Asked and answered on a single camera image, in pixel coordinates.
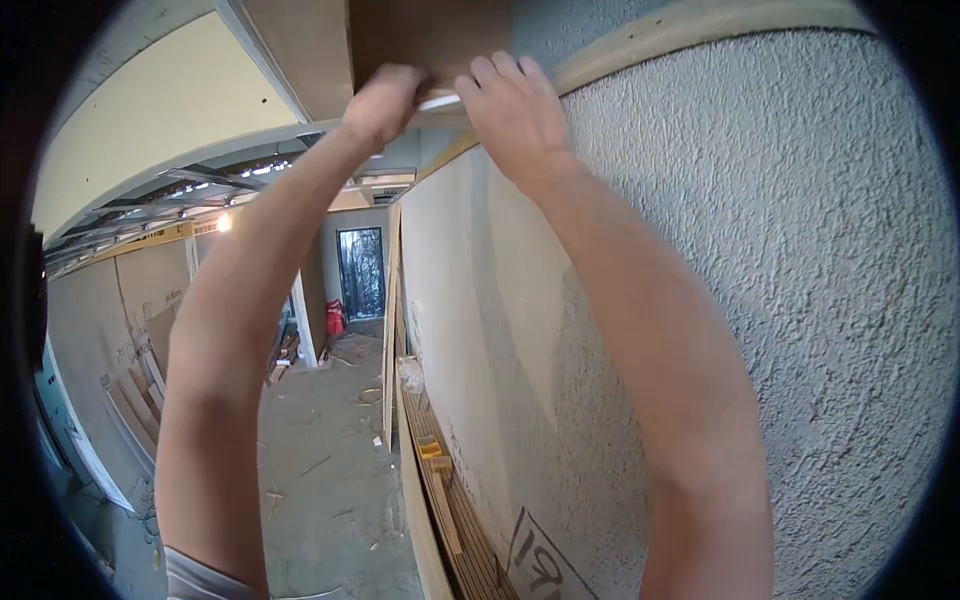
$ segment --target plastic bag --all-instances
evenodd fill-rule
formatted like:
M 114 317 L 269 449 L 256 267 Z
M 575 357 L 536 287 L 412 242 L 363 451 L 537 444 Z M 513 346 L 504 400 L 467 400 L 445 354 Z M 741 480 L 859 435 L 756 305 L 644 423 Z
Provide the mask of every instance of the plastic bag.
M 399 366 L 396 374 L 403 382 L 403 387 L 411 394 L 423 394 L 423 368 L 416 356 L 401 356 L 397 359 Z

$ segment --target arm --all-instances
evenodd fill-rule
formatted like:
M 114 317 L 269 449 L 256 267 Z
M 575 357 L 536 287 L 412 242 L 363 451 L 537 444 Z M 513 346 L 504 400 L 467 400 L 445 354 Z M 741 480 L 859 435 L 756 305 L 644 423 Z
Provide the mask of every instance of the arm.
M 556 231 L 634 401 L 654 488 L 647 597 L 770 597 L 773 523 L 756 394 L 709 290 L 569 149 L 530 59 L 475 59 L 457 92 L 494 163 Z
M 326 211 L 403 131 L 421 73 L 388 66 L 341 127 L 244 209 L 197 273 L 170 336 L 156 513 L 165 544 L 267 590 L 256 474 L 257 409 L 276 319 Z

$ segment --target black door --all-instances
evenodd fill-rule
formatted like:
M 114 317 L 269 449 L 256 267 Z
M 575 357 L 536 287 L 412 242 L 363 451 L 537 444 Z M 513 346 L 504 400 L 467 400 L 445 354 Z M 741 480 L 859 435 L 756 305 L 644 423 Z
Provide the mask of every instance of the black door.
M 380 228 L 341 229 L 337 237 L 347 320 L 354 323 L 382 318 L 387 286 L 383 282 Z

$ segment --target finger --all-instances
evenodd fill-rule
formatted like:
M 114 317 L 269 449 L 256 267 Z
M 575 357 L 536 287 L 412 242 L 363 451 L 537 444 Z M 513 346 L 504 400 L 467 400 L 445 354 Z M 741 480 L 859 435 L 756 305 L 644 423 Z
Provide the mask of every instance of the finger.
M 477 82 L 467 75 L 458 75 L 457 79 L 453 80 L 453 89 L 457 91 L 460 102 L 464 103 L 464 106 L 480 95 Z
M 499 77 L 496 67 L 487 57 L 477 57 L 471 60 L 470 71 L 473 73 L 473 79 L 480 84 L 481 88 L 492 84 Z
M 547 96 L 556 96 L 557 91 L 553 84 L 547 79 L 546 74 L 540 65 L 530 57 L 520 57 L 520 68 L 523 69 L 523 76 L 530 83 L 530 86 L 538 93 Z
M 503 50 L 497 50 L 493 53 L 491 59 L 493 66 L 496 67 L 497 73 L 514 82 L 521 83 L 524 81 L 523 73 L 520 73 L 520 68 L 516 66 L 514 57 Z

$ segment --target concrete floor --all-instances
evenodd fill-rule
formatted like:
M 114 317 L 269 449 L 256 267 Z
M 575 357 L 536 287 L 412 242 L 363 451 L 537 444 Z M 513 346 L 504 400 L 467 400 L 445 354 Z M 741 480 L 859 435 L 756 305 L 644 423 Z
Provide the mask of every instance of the concrete floor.
M 382 330 L 382 322 L 348 327 L 380 339 Z M 377 347 L 355 367 L 334 360 L 329 370 L 309 371 L 300 364 L 264 390 L 260 490 L 276 485 L 283 494 L 275 508 L 271 497 L 261 496 L 275 598 L 339 586 L 331 600 L 423 597 L 407 535 L 399 455 L 373 444 L 381 435 L 382 404 L 361 405 L 380 398 L 362 394 L 380 387 L 380 361 Z

